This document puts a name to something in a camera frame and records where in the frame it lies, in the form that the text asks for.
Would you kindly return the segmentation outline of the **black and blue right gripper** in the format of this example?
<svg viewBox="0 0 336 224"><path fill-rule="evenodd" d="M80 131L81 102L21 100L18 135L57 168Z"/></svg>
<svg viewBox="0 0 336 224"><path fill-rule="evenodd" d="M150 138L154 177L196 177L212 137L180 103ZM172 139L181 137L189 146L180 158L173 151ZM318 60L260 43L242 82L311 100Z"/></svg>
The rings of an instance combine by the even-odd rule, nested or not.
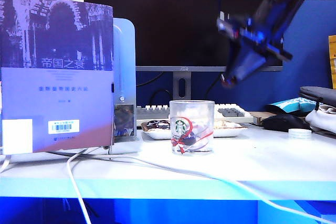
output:
<svg viewBox="0 0 336 224"><path fill-rule="evenodd" d="M292 54L284 50L282 40L292 19L291 0L263 0L255 13L242 21L220 12L218 32L229 40L222 84L235 86L271 61L290 61Z"/></svg>

